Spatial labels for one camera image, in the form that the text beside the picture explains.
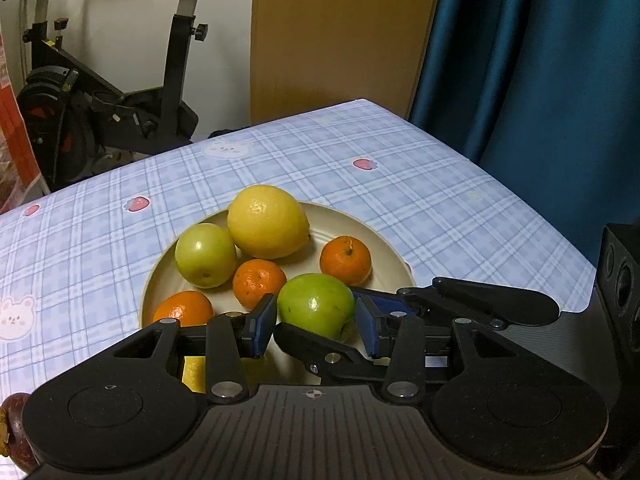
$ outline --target brown door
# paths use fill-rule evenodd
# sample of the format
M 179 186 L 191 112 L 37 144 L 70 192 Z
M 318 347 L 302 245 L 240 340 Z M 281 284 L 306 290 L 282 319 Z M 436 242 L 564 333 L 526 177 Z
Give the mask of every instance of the brown door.
M 436 0 L 254 0 L 259 124 L 366 98 L 407 117 Z

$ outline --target blue plaid tablecloth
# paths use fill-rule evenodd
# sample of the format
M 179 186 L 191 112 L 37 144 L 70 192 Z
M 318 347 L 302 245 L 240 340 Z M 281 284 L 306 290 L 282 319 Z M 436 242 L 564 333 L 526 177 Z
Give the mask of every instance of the blue plaid tablecloth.
M 360 100 L 147 158 L 0 216 L 0 398 L 134 332 L 162 251 L 258 182 L 366 222 L 420 286 L 453 276 L 540 290 L 563 310 L 588 304 L 595 270 L 548 222 L 454 150 Z M 3 459 L 0 478 L 18 476 Z

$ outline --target white wall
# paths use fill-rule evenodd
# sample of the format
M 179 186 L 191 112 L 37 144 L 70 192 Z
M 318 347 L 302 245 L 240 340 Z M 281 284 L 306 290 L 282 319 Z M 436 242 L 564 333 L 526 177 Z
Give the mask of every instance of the white wall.
M 123 91 L 162 85 L 169 28 L 178 0 L 50 0 L 52 22 L 66 16 L 65 50 Z M 30 0 L 30 19 L 34 0 Z M 0 2 L 12 81 L 19 77 L 18 1 Z M 199 0 L 196 24 L 208 23 L 204 42 L 191 41 L 184 101 L 198 114 L 195 139 L 213 130 L 249 125 L 251 0 Z

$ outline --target teal curtain fold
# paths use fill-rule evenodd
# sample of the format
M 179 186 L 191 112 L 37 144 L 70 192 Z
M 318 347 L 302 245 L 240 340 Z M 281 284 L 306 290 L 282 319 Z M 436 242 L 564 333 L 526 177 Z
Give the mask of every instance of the teal curtain fold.
M 410 120 L 596 263 L 640 216 L 640 0 L 438 0 Z

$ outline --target beige plate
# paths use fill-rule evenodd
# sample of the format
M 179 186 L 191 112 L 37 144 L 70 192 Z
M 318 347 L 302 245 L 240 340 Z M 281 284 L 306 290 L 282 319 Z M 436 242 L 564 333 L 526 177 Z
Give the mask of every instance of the beige plate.
M 297 253 L 276 260 L 288 279 L 306 272 L 320 272 L 319 258 L 322 247 L 335 237 L 346 235 L 361 240 L 371 252 L 373 272 L 362 286 L 395 292 L 402 286 L 415 286 L 407 264 L 387 241 L 359 220 L 329 207 L 301 202 L 311 226 L 311 241 Z M 227 211 L 220 211 L 203 220 L 226 229 Z M 164 252 L 149 274 L 142 295 L 140 321 L 148 325 L 153 312 L 166 298 L 195 287 L 184 280 L 175 268 L 174 251 L 177 240 Z M 236 300 L 231 282 L 201 292 L 206 294 L 217 314 L 223 312 L 247 312 Z M 362 350 L 362 343 L 354 334 L 347 344 Z M 307 373 L 297 360 L 282 352 L 272 340 L 263 359 L 243 359 L 243 365 L 252 386 L 256 383 L 316 384 L 318 378 Z

